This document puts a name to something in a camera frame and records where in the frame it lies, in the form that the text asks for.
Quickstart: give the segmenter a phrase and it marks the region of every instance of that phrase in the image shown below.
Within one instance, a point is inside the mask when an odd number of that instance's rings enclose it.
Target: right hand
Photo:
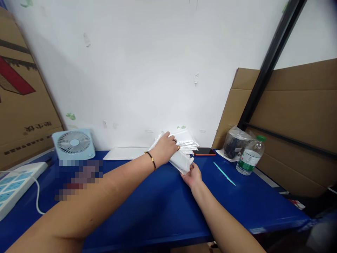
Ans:
[[[203,182],[203,180],[201,178],[201,171],[200,171],[198,165],[196,165],[195,163],[192,163],[190,165],[190,171],[186,175],[183,175],[183,174],[180,174],[180,175],[183,178],[184,182],[190,188],[192,188],[193,186]]]
[[[177,140],[174,136],[170,136],[170,132],[166,132],[158,141],[156,146],[150,150],[153,156],[154,162],[158,167],[168,163],[171,157],[180,149],[179,145],[176,145]]]

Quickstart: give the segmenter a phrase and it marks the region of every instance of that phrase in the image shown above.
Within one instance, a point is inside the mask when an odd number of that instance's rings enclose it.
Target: light blue pen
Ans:
[[[222,169],[220,169],[220,167],[215,162],[213,162],[213,163],[215,164],[216,167],[218,167],[218,169],[222,172],[222,174],[224,174],[224,176],[227,178],[227,180],[230,181],[234,186],[236,186],[234,184],[234,182],[232,180],[230,180],[230,178],[222,171]]]

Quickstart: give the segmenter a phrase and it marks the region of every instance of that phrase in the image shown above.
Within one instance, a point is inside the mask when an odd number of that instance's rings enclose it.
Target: red graphic on cardboard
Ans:
[[[0,56],[0,87],[20,95],[35,92],[32,86]]]

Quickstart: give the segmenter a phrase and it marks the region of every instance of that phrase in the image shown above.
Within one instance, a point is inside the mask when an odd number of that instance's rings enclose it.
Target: forearm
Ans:
[[[265,252],[255,238],[215,199],[203,182],[195,184],[191,190],[223,253]]]
[[[87,184],[86,189],[76,190],[76,195],[71,195],[70,200],[56,204],[12,247],[22,245],[21,240],[49,241],[55,238],[83,241],[131,195],[153,169],[149,155],[144,154],[106,173],[98,183]]]

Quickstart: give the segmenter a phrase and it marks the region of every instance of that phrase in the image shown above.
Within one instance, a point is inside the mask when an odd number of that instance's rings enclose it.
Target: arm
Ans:
[[[157,168],[179,149],[167,132],[150,151]],[[87,184],[70,200],[60,201],[33,224],[7,252],[81,252],[85,238],[101,225],[154,171],[148,154]]]
[[[202,181],[198,166],[193,163],[190,169],[185,176],[181,176],[191,188],[221,252],[265,252],[255,238],[216,200]]]

